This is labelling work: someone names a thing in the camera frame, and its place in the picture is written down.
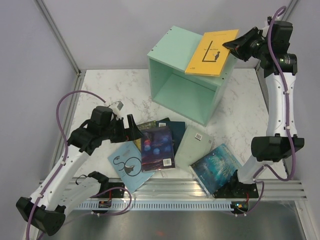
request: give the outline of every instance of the dark teal book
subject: dark teal book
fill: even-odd
[[[142,172],[176,167],[171,130],[168,126],[141,130]]]
[[[168,126],[171,130],[172,141],[173,141],[173,152],[176,155],[182,138],[186,132],[186,123],[184,121],[157,121],[157,127],[165,127]]]
[[[190,170],[208,195],[229,182],[231,176],[241,167],[240,162],[225,144],[190,165]]]

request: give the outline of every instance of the book cover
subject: book cover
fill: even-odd
[[[236,29],[205,32],[185,69],[185,73],[220,76],[230,53],[230,50],[222,44],[236,39],[238,31]]]
[[[174,155],[177,167],[192,173],[189,166],[207,155],[212,147],[214,138],[194,126],[189,125],[183,135],[178,151]]]
[[[141,131],[143,129],[152,129],[155,128],[157,126],[157,121],[148,121],[145,123],[141,123],[139,125],[137,125],[138,129]],[[133,141],[134,144],[136,145],[136,147],[139,149],[139,151],[141,152],[141,138],[134,140]]]
[[[142,171],[176,167],[171,130],[168,126],[142,130]]]
[[[157,127],[168,126],[172,134],[173,153],[176,156],[182,138],[186,132],[186,123],[184,121],[157,121]]]
[[[125,142],[108,157],[130,193],[135,192],[154,172],[142,172],[141,152],[133,142]]]
[[[208,195],[227,183],[241,164],[225,144],[190,165],[190,169]]]

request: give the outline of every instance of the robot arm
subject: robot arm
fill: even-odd
[[[293,26],[287,21],[274,21],[271,31],[268,28],[259,30],[254,27],[245,35],[223,44],[238,59],[246,62],[250,57],[254,57],[260,60],[268,89],[269,119],[266,136],[252,139],[252,155],[244,166],[234,173],[230,181],[213,194],[215,198],[245,198],[246,193],[249,193],[251,198],[258,198],[255,178],[265,170],[264,166],[271,166],[292,155],[287,129],[293,135],[291,139],[295,152],[305,144],[304,138],[298,137],[294,121],[293,97],[297,57],[287,53]],[[287,91],[269,51],[268,37],[274,57],[284,74]]]
[[[94,171],[81,184],[65,192],[66,186],[77,170],[102,144],[102,141],[121,143],[142,137],[131,114],[127,116],[129,128],[124,127],[124,119],[118,117],[122,106],[120,101],[108,107],[97,106],[92,111],[91,118],[71,133],[67,141],[69,146],[67,161],[63,161],[62,155],[38,189],[29,198],[21,197],[17,201],[16,207],[25,221],[28,221],[31,209],[36,199],[40,197],[31,224],[52,236],[62,227],[69,213],[80,203],[109,189],[109,178]],[[43,187],[49,181],[52,182],[41,195]]]

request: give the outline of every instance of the white marble tabletop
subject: white marble tabletop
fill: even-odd
[[[127,114],[133,114],[137,124],[169,117],[171,121],[184,121],[214,137],[212,149],[226,144],[235,157],[244,164],[251,155],[253,137],[265,136],[268,112],[254,69],[234,69],[228,81],[225,93],[217,109],[213,113],[207,127],[203,127],[155,102],[152,102],[149,74],[147,69],[130,70],[87,70],[82,90],[93,92],[106,103],[121,100],[124,104],[121,114],[127,121]],[[75,110],[71,131],[89,119],[92,110],[103,103],[96,97],[81,93]],[[79,168],[75,177],[93,171],[118,178],[108,161],[111,155],[123,143],[106,140],[97,148],[92,156]],[[281,177],[286,177],[283,162],[274,165]],[[157,171],[153,178],[190,179],[193,176],[180,168]],[[261,179],[275,179],[266,170]]]

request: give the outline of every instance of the mint green wooden box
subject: mint green wooden box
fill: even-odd
[[[173,26],[147,56],[152,100],[206,126],[237,59],[230,54],[219,77],[185,74],[201,39],[202,35]]]

